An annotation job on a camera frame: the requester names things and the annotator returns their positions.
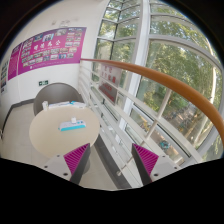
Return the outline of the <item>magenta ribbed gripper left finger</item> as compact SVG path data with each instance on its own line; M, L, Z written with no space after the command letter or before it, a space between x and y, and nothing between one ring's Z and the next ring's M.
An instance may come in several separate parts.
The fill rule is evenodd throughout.
M56 155L42 166L56 176L68 180L76 185L80 183L90 156L90 144L87 143L65 155Z

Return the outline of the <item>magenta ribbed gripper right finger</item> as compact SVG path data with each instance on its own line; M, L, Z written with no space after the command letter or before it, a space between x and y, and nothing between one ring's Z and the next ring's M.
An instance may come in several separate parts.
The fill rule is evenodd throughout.
M137 144L132 144L131 153L143 185L148 185L180 170L180 167L167 155L157 155Z

